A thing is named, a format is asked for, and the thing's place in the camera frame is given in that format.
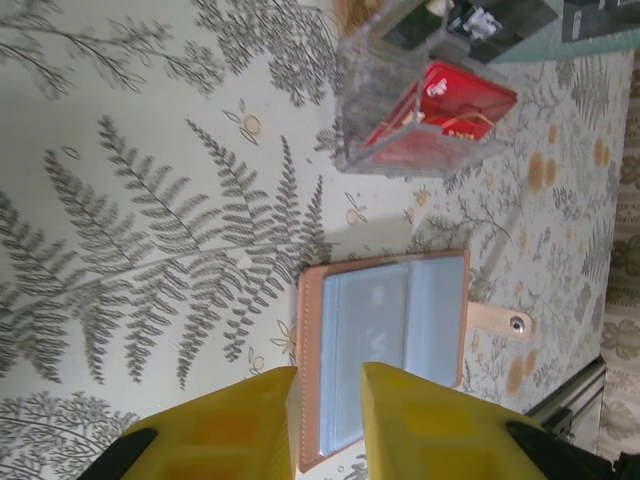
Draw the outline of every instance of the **clear acrylic box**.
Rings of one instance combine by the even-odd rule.
[[[498,105],[499,98],[494,99],[495,106],[491,98],[484,103],[462,98],[458,111],[445,112],[450,119],[444,123],[437,115],[424,118],[425,102],[431,108],[435,101],[425,97],[427,88],[428,96],[432,88],[437,88],[430,84],[435,77],[425,75],[434,65],[444,62],[506,91],[517,83],[486,66],[477,48],[475,53],[472,50],[472,42],[451,31],[453,2],[440,2],[442,18],[425,17],[419,9],[426,9],[428,3],[388,0],[358,32],[340,42],[338,51],[346,66],[345,88],[338,106],[342,145],[335,165],[340,171],[445,176],[513,145],[513,119],[520,109],[517,105],[507,108],[505,115],[506,107]],[[415,30],[402,25],[402,19],[412,12],[420,13],[420,25],[425,27],[415,35]],[[485,22],[480,28],[490,30],[490,19],[489,25]],[[460,90],[463,97],[465,90]],[[456,128],[464,125],[467,133],[447,128],[451,121],[456,122]],[[487,125],[489,130],[483,134]]]

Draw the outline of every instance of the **fern pattern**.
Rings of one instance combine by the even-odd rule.
[[[226,322],[229,328],[224,336],[229,342],[224,347],[225,357],[235,361],[245,345],[247,328],[254,324],[252,317],[261,314],[271,300],[278,298],[278,292],[284,291],[283,283],[293,284],[300,270],[313,259],[328,261],[330,258],[331,247],[321,224],[322,178],[318,179],[308,211],[303,216],[299,209],[291,150],[286,139],[281,137],[282,178],[276,203],[270,204],[267,193],[253,186],[257,176],[255,170],[249,170],[245,162],[238,162],[235,155],[220,147],[195,123],[188,123],[218,167],[224,189],[222,196],[228,202],[222,206],[224,223],[221,229],[224,233],[221,238],[241,247],[260,244],[245,250],[251,266],[247,268],[244,283],[236,283],[242,288],[238,298],[241,306],[232,309],[233,317]]]
[[[95,382],[105,382],[106,355],[123,335],[128,374],[142,383],[158,340],[180,319],[176,375],[184,388],[218,323],[224,320],[224,355],[235,361],[257,316],[295,283],[301,269],[330,260],[322,177],[306,207],[301,205],[291,149],[281,137],[284,160],[272,197],[256,187],[256,170],[188,121],[219,178],[218,207],[208,195],[187,193],[190,178],[173,176],[170,167],[129,146],[110,117],[98,126],[105,158],[130,192],[130,213],[122,214],[122,201],[111,201],[74,174],[55,150],[44,155],[51,186],[75,228],[77,252],[65,241],[47,242],[43,231],[21,220],[7,195],[0,196],[0,234],[17,271],[15,284],[0,284],[0,371],[6,374],[22,356],[44,378],[59,381],[57,365],[73,321],[80,325]],[[223,245],[208,245],[212,241]],[[230,252],[249,264],[241,268]],[[16,308],[21,296],[31,300]]]
[[[140,213],[154,220],[149,228],[160,250],[169,254],[198,251],[200,244],[219,233],[218,229],[205,230],[204,227],[220,210],[211,208],[196,213],[197,208],[209,200],[207,195],[192,195],[176,205],[190,178],[181,176],[167,182],[170,166],[154,168],[154,159],[150,156],[138,160],[138,150],[126,147],[126,139],[118,135],[109,117],[99,123],[101,144],[110,153],[108,159],[119,167],[116,175],[126,179],[128,190],[136,192],[133,202],[144,206]]]
[[[68,273],[76,252],[66,250],[64,240],[46,242],[42,230],[33,231],[31,224],[21,222],[18,210],[3,192],[0,192],[0,235],[13,267],[19,272],[16,289],[9,292],[7,287],[3,288],[5,308],[20,294],[55,295],[82,280],[84,270]]]
[[[580,59],[571,98],[576,102],[578,111],[590,128],[609,108],[609,73],[599,56]]]
[[[331,2],[5,3],[0,477],[78,478],[136,415],[295,361],[309,264],[468,248],[470,297],[539,327],[535,366],[467,336],[464,388],[515,410],[598,351],[628,56],[518,67],[514,148],[483,163],[349,176]],[[366,479],[351,452],[322,476]]]
[[[132,231],[133,214],[119,218],[118,205],[109,205],[106,195],[98,196],[91,186],[84,185],[60,164],[55,152],[47,152],[45,163],[58,198],[83,239],[80,246],[87,253],[81,258],[90,265],[88,270],[98,274],[121,272],[150,252],[148,234]]]
[[[589,238],[582,262],[582,274],[594,282],[599,281],[607,271],[612,238],[613,222],[599,221]]]

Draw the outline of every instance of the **black object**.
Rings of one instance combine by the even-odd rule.
[[[640,2],[565,0],[562,17],[562,41],[576,42],[638,28]]]
[[[78,480],[120,480],[156,435],[157,430],[143,428],[118,438],[78,477]]]
[[[561,440],[568,438],[573,422],[573,411],[567,407],[560,407],[551,418],[541,425],[547,432],[552,433]]]
[[[420,2],[382,40],[413,50],[444,27],[469,44],[470,58],[486,64],[557,18],[544,0],[453,0],[444,25],[445,19],[429,10],[431,3]]]
[[[638,480],[640,455],[620,455],[612,466],[602,457],[521,422],[505,425],[511,437],[549,480]]]

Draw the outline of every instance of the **orange flower print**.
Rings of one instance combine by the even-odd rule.
[[[482,185],[487,188],[493,188],[496,183],[496,176],[493,173],[487,173],[487,178],[482,181]]]
[[[515,298],[520,298],[522,296],[522,292],[524,292],[524,283],[521,280],[516,285],[516,288],[513,289],[513,296]]]
[[[426,205],[427,200],[431,196],[431,192],[428,192],[427,191],[427,187],[423,186],[422,188],[419,188],[418,190],[413,192],[413,196],[414,196],[416,204],[419,207],[422,207],[422,206]]]
[[[536,152],[529,160],[529,189],[534,193],[539,192],[544,183],[544,177],[544,159],[540,152]]]
[[[547,162],[547,166],[544,169],[544,180],[545,182],[547,182],[548,186],[551,187],[554,183],[556,183],[556,173],[556,161],[552,158]]]
[[[518,237],[518,246],[520,247],[520,255],[522,255],[527,249],[527,242],[529,240],[529,235],[527,235],[527,229],[520,229],[520,236]]]
[[[522,380],[524,379],[524,362],[522,357],[516,357],[509,367],[507,374],[507,394],[516,395],[520,391]]]
[[[351,204],[351,206],[353,207],[347,210],[347,214],[345,216],[345,218],[347,219],[347,223],[349,225],[355,225],[358,222],[367,223],[367,217],[365,217],[362,214],[362,212],[365,211],[367,207],[363,205],[358,205],[356,203],[355,198],[353,198],[353,196],[350,193],[344,192],[344,194],[347,197],[347,200],[349,200],[349,203]]]
[[[596,143],[593,147],[593,162],[597,167],[604,165],[604,142],[602,137],[596,138]]]
[[[553,145],[558,140],[558,127],[555,123],[551,124],[549,127],[549,144]]]
[[[524,374],[529,376],[533,373],[536,368],[536,360],[538,358],[538,352],[535,350],[531,350],[529,355],[527,355],[527,361],[524,364]]]

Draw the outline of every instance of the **light green fabric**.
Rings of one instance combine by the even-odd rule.
[[[560,58],[580,57],[640,47],[640,29],[591,38],[574,43],[562,43],[563,0],[547,0],[558,13],[558,18],[537,34],[515,46],[496,62],[535,62]]]

